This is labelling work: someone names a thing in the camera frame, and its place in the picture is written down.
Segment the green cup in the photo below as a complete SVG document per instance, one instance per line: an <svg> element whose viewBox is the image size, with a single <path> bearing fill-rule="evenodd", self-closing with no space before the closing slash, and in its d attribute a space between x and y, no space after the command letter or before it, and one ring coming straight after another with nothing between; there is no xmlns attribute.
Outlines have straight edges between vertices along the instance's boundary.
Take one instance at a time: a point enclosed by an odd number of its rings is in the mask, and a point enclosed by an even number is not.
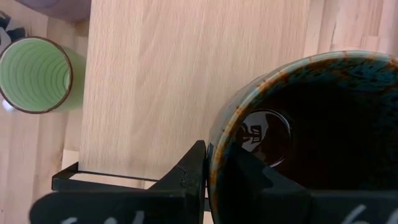
<svg viewBox="0 0 398 224"><path fill-rule="evenodd" d="M32 114L69 111L83 104L86 59L42 37L26 37L0 55L0 92Z"/></svg>

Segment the wood grain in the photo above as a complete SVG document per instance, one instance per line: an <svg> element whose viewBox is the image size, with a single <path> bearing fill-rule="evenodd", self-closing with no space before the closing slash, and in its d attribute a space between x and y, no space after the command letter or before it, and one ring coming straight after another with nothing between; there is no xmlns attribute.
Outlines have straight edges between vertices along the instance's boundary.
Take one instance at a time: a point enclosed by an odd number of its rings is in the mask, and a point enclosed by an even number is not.
<svg viewBox="0 0 398 224"><path fill-rule="evenodd" d="M84 33L84 26L48 18L11 0L1 0L0 10L18 20L29 35L86 54L88 38L76 35ZM28 223L30 206L51 192L51 176L61 169L68 114L7 114L1 108L0 122L0 224ZM74 129L80 130L80 124L70 128Z"/></svg>
<svg viewBox="0 0 398 224"><path fill-rule="evenodd" d="M161 178L236 90L303 56L309 3L93 1L80 168Z"/></svg>

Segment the brown rim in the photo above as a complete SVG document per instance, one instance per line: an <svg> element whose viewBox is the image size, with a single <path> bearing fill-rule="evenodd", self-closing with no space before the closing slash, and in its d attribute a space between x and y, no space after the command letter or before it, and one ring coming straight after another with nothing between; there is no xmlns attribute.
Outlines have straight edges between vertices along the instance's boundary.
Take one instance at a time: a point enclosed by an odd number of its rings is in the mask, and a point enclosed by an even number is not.
<svg viewBox="0 0 398 224"><path fill-rule="evenodd" d="M52 44L54 47L58 48L58 50L61 52L61 54L63 55L63 57L65 58L65 60L67 61L67 64L68 64L68 69L69 69L69 85L68 85L67 91L66 91L66 93L63 95L63 97L61 98L61 100L60 100L56 105L54 105L53 107L51 107L51 108L49 108L49 109L47 109L47 110L43 110L43 111L27 111L27 110L25 110L25 109L22 109L22 108L20 108L20 107L18 107L18 106L16 106L16 105L14 105L14 104L7 98L6 94L3 92L3 89L2 89L2 87L1 87L1 85L0 85L0 93L1 93L2 97L3 97L13 108L15 108L15 109L17 109L17 110L19 110L19 111L22 111L22 112L24 112L24 113L29 113L29 114L43 114L43 113L48 113L48 112L51 112L51 111L57 109L57 108L68 98L68 96L69 96L69 94L70 94L70 90L72 89L72 83L73 83L73 69L72 69L72 63L70 63L70 60L69 60L69 57L68 57L67 53L62 49L61 46L59 46L57 43L55 43L55 42L52 41L52 40L48 40L48 39L46 39L46 38L44 38L44 37L37 37L37 36L23 37L23 38L21 38L21 39L15 41L15 42L9 44L9 45L1 52L1 54L0 54L0 63L1 63L1 61L2 61L2 57L3 57L4 53L6 52L6 50L7 50L9 47L13 46L14 44L16 44L16 43L18 43L18 42L20 42L20 41L22 41L22 40L26 40L26 39L39 39L39 40L44 40L44 41L46 41L46 42Z"/></svg>

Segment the mug rim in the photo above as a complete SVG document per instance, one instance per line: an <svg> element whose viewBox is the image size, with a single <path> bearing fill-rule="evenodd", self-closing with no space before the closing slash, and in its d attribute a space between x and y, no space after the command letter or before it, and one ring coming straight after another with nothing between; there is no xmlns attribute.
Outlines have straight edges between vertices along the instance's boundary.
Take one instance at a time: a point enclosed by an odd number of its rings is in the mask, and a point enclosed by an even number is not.
<svg viewBox="0 0 398 224"><path fill-rule="evenodd" d="M251 88L251 90L244 93L245 96L234 109L232 116L230 116L230 118L228 118L226 122L219 127L222 128L222 134L215 139L216 142L210 142L210 144L214 143L213 147L215 150L213 150L212 155L209 155L211 156L211 160L209 161L208 193L212 211L211 214L215 223L221 223L218 212L218 206L220 203L218 201L219 198L217 185L220 182L219 176L222 174L222 167L226 162L224 155L226 154L225 152L228 149L228 144L231 142L233 134L239 128L239 121L242 121L245 116L255 107L255 99L263 96L266 91L275 85L281 78L284 78L286 75L296 71L297 69L300 69L305 65L330 59L341 60L344 58L373 59L394 64L396 67L398 67L398 59L395 56L388 54L371 52L367 50L325 52L295 60L293 62L279 66L265 75L261 75L260 77L262 78L258 81L260 84L257 84L255 88Z"/></svg>
<svg viewBox="0 0 398 224"><path fill-rule="evenodd" d="M49 39L47 39L47 38L45 38L45 37L38 37L38 36L23 37L23 38L21 38L21 39L18 39L18 40L15 41L15 42L9 44L9 45L1 52L1 54L0 54L0 63L1 63L2 60L3 60L4 54L6 53L6 51L7 51L10 47L12 47L14 44L19 43L20 41L27 40L27 39L43 40L43 41L45 41L45 42L47 42L47 43L53 45L54 47L56 47L56 48L59 50L59 52L63 55L63 57L64 57L64 59L65 59L67 65L68 65L68 70L69 70L69 84L68 84L68 88L66 89L65 94L62 96L61 100L58 101L58 103L56 103L56 104L55 104L54 106L52 106L51 108L46 109L46 110L42 110L42 111L30 111L30 110L25 110L25 109L23 109L23 108L20 108L20 107L16 106L16 105L15 105L11 100L9 100L9 98L6 96L6 94L4 93L4 91L3 91L1 85L0 85L0 94L2 95L2 97L4 98L4 100L7 101L7 103L9 103L13 108L15 108L15 109L17 109L17 110L19 110L19 111L21 111L21 112L29 113L29 114L43 114L43 113L48 113L48 112L51 112L51 111L57 109L59 106L61 106L61 104L62 104L63 102L65 102L65 100L67 100L67 98L68 98L68 96L69 96L69 94L70 94L70 92L71 92L72 84L73 84L73 68L72 68L72 63L71 63L71 61L70 61L70 59L69 59L67 53L62 49L62 47L61 47L60 45L58 45L58 44L55 43L54 41L49 40Z"/></svg>

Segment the blue speckled glaze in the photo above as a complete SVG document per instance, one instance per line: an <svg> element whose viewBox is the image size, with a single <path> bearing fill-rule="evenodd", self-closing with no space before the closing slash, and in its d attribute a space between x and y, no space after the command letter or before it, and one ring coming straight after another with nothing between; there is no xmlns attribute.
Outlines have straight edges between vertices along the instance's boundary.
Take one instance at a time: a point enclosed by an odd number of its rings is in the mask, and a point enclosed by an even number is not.
<svg viewBox="0 0 398 224"><path fill-rule="evenodd" d="M329 52L284 65L263 75L239 90L219 112L210 131L213 147L209 155L209 197L213 219L220 220L222 209L218 198L223 180L223 167L228 159L231 139L241 121L264 98L293 83L334 83L355 96L362 105L369 108L375 102L380 107L379 116L371 126L374 132L385 136L385 141L396 141L397 146L387 149L377 161L381 169L375 172L377 187L398 189L398 168L392 170L392 163L398 162L398 133L390 130L398 126L398 59L392 56L366 51Z"/></svg>

